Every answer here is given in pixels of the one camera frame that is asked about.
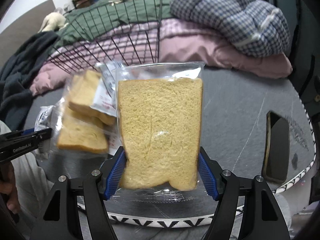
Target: white packet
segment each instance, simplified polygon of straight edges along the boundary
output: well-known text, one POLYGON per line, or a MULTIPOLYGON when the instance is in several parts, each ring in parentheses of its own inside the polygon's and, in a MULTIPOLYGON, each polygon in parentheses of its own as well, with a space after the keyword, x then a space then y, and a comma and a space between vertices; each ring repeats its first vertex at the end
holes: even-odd
POLYGON ((114 129, 115 129, 114 130, 115 133, 109 135, 109 140, 108 140, 110 155, 115 155, 118 148, 122 145, 120 138, 119 138, 117 125, 114 126, 114 129))
MULTIPOLYGON (((40 112, 35 122, 35 132, 50 128, 51 115, 54 106, 41 106, 40 112)), ((48 159, 48 153, 45 149, 50 148, 50 140, 45 140, 39 144, 39 148, 34 150, 35 155, 42 161, 48 159)))
POLYGON ((99 81, 92 105, 92 109, 117 117, 116 112, 116 82, 112 71, 123 67, 121 62, 110 61, 107 64, 98 62, 95 67, 99 69, 102 77, 99 81))
POLYGON ((54 106, 41 106, 40 112, 36 118, 35 132, 50 127, 50 117, 54 106))

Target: human hand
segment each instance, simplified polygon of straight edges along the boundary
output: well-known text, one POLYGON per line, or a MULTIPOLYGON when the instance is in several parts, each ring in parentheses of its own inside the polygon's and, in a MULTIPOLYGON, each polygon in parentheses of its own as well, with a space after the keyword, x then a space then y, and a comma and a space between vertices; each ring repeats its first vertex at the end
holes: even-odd
POLYGON ((13 214, 17 214, 20 211, 20 203, 12 163, 0 165, 0 172, 3 178, 0 180, 0 193, 8 195, 7 207, 13 214))

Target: bread slice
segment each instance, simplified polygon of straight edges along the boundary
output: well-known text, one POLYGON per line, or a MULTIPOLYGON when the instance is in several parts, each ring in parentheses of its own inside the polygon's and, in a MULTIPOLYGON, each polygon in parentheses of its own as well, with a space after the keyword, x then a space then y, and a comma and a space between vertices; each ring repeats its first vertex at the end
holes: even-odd
POLYGON ((98 117, 106 125, 113 125, 116 121, 114 116, 99 112, 90 107, 100 78, 101 74, 93 70, 86 70, 83 76, 74 76, 68 98, 69 108, 81 114, 98 117))
POLYGON ((109 146, 102 128, 103 123, 98 118, 77 113, 66 107, 57 148, 107 153, 109 146))
POLYGON ((148 188, 167 181, 178 190, 196 187, 201 105, 200 78, 119 81, 127 156, 121 187, 148 188))

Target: gray table surface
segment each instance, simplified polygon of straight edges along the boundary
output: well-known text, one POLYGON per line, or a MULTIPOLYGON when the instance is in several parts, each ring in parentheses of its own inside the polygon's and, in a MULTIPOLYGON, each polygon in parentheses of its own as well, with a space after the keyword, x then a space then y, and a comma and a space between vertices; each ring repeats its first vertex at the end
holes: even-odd
MULTIPOLYGON (((287 181, 297 176, 314 158, 314 145, 308 119, 297 92, 286 79, 259 78, 251 73, 215 68, 204 69, 201 146, 223 169, 237 176, 253 178, 261 173, 265 150, 266 114, 272 110, 290 123, 290 162, 287 181)), ((62 90, 37 97, 28 114, 25 129, 34 127, 41 106, 55 104, 62 90)), ((39 161, 49 180, 62 174, 84 176, 98 168, 102 158, 75 159, 50 155, 39 161)), ((269 184, 274 190, 281 185, 269 184)), ((239 205, 244 203, 239 198, 239 205)), ((154 218, 185 218, 212 214, 216 203, 208 196, 178 203, 119 202, 106 204, 109 212, 154 218)), ((208 226, 161 229, 116 224, 119 239, 201 239, 208 226)))

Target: plastic bag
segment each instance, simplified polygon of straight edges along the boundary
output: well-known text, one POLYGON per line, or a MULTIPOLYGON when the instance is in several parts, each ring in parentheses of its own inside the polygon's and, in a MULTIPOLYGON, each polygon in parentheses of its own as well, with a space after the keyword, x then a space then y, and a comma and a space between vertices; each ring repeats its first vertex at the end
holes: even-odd
POLYGON ((167 202, 206 195, 197 175, 204 65, 165 63, 116 70, 118 130, 127 134, 120 138, 129 164, 115 198, 167 202), (126 80, 148 81, 119 84, 126 80), (184 134, 179 129, 185 124, 189 126, 184 134))
POLYGON ((95 67, 101 73, 101 78, 90 106, 92 109, 116 117, 116 82, 115 69, 124 67, 120 61, 96 63, 95 67))
POLYGON ((50 153, 60 155, 70 155, 74 158, 95 158, 97 156, 107 155, 109 152, 113 153, 119 147, 118 131, 116 123, 112 126, 105 125, 97 117, 79 113, 69 108, 70 100, 70 88, 77 82, 77 79, 81 75, 75 75, 65 85, 65 90, 61 100, 54 106, 51 118, 52 138, 50 145, 50 153), (88 135, 84 135, 81 131, 87 131, 88 135), (79 138, 79 144, 72 142, 75 146, 70 146, 70 141, 62 143, 61 139, 60 146, 57 147, 60 134, 64 132, 62 137, 68 136, 72 141, 75 140, 73 136, 81 135, 83 138, 79 138), (90 148, 88 145, 84 149, 81 142, 88 139, 90 136, 93 139, 98 138, 99 145, 93 145, 90 148))
MULTIPOLYGON (((40 112, 36 118, 35 131, 50 128, 51 115, 54 106, 41 106, 40 112)), ((35 155, 40 160, 48 159, 48 150, 50 149, 50 140, 45 140, 39 143, 38 149, 34 150, 35 155)))

